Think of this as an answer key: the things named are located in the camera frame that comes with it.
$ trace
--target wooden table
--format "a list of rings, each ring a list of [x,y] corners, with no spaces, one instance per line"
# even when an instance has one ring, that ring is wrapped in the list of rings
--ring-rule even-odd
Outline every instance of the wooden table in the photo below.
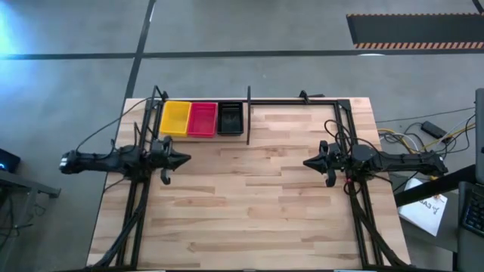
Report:
[[[380,148],[370,100],[350,100],[357,135]],[[127,100],[125,110],[138,101]],[[140,104],[123,117],[118,146],[134,141],[132,125],[141,124],[143,111]],[[325,176],[303,166],[318,153],[320,140],[334,141],[323,128],[334,119],[333,108],[253,106],[251,118],[249,146],[175,142],[175,150],[192,159],[169,186],[159,172],[151,178],[138,269],[361,268],[343,175],[328,188]],[[106,186],[120,178],[109,174]],[[368,186],[377,229],[409,263],[390,184],[374,179]],[[128,192],[125,181],[104,194],[88,264],[119,234]],[[373,260],[367,233],[365,240]]]

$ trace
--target concrete floor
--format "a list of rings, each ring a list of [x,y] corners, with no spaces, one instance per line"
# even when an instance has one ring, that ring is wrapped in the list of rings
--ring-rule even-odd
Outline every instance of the concrete floor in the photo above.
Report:
[[[0,0],[0,54],[134,53],[148,0]],[[346,13],[475,12],[471,0],[158,0],[146,52],[352,49]],[[132,69],[126,60],[0,60],[0,148],[19,155],[20,174],[53,187],[47,212],[17,238],[11,270],[83,267],[105,175],[62,175],[62,153],[115,119]],[[375,119],[473,106],[484,87],[484,55],[267,57],[143,60],[133,97],[154,84],[172,97],[293,97],[304,89],[332,97],[370,97]],[[430,117],[442,128],[472,111]],[[414,121],[381,123],[402,131]],[[82,150],[105,152],[116,126]],[[471,148],[451,154],[451,171],[474,163]],[[464,146],[459,140],[458,148]],[[403,151],[384,145],[390,152]],[[450,269],[451,253],[408,239],[413,264]]]

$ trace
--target wood grain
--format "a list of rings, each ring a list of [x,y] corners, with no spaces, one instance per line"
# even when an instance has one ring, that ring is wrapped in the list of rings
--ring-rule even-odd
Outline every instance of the wood grain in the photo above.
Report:
[[[138,102],[126,101],[125,110]],[[357,134],[380,148],[368,98],[351,98]],[[117,144],[133,142],[144,104],[126,114]],[[360,268],[343,174],[335,187],[303,166],[332,141],[323,123],[334,119],[327,106],[253,106],[250,145],[175,142],[192,160],[164,186],[151,178],[139,269],[330,269]],[[120,179],[109,174],[107,185]],[[395,253],[409,262],[391,186],[368,183],[377,229]],[[88,264],[95,263],[121,229],[129,182],[102,199]],[[365,231],[368,254],[371,243]],[[132,250],[132,236],[128,255]]]

